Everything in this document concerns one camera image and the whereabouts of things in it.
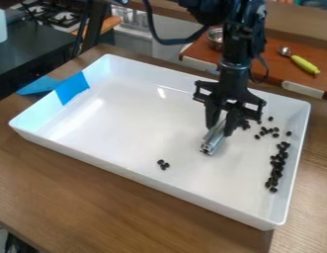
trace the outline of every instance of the countertop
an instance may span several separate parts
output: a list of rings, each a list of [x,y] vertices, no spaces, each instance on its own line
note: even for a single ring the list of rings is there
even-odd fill
[[[49,74],[62,79],[105,53],[213,77],[98,45]],[[0,102],[0,223],[46,252],[327,253],[327,104],[312,105],[287,223],[262,232],[22,139],[8,121],[36,98]]]

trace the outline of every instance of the metal rod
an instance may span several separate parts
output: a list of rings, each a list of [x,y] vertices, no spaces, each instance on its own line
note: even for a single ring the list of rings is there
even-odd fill
[[[202,139],[200,152],[207,155],[213,155],[215,153],[218,147],[225,140],[225,122],[226,121],[222,121],[221,123],[218,123],[207,132],[207,134]]]

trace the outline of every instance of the black cable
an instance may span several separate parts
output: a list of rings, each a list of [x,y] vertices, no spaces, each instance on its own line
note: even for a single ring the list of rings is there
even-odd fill
[[[155,30],[155,25],[154,25],[154,21],[153,21],[153,15],[152,15],[152,8],[151,5],[149,3],[148,0],[143,0],[143,4],[145,6],[146,9],[146,13],[147,13],[147,18],[148,18],[148,25],[149,25],[149,29],[151,34],[153,35],[153,37],[161,44],[164,45],[173,45],[173,44],[183,44],[183,43],[190,43],[190,42],[194,42],[195,40],[197,40],[205,31],[207,31],[207,29],[209,28],[209,26],[203,26],[201,29],[199,29],[198,31],[196,31],[194,34],[192,34],[191,36],[184,38],[184,39],[168,39],[168,40],[163,40],[160,39],[156,33]]]
[[[250,76],[250,80],[253,81],[254,83],[262,83],[264,82],[266,79],[268,79],[269,77],[269,64],[266,62],[266,60],[260,55],[258,54],[256,56],[256,58],[262,63],[262,65],[265,67],[266,69],[266,73],[265,75],[259,79],[259,80],[256,80],[251,72],[251,68],[252,68],[252,64],[251,64],[251,67],[249,69],[249,76]]]

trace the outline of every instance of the yellow handle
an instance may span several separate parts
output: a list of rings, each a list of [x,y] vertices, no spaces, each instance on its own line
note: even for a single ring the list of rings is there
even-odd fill
[[[301,67],[303,70],[305,70],[307,73],[317,75],[320,73],[320,70],[314,66],[312,63],[308,62],[307,60],[297,56],[293,55],[290,57],[299,67]]]

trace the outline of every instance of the black tube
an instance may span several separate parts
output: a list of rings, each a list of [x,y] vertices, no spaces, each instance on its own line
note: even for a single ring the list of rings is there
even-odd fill
[[[208,29],[208,26],[203,26],[201,29],[196,31],[194,34],[192,34],[191,36],[184,38],[184,39],[168,39],[168,40],[160,39],[155,30],[151,5],[148,0],[143,0],[143,4],[144,4],[146,12],[147,12],[148,25],[149,25],[150,32],[151,32],[152,36],[156,39],[156,41],[161,44],[173,45],[173,44],[183,44],[183,43],[194,42]]]

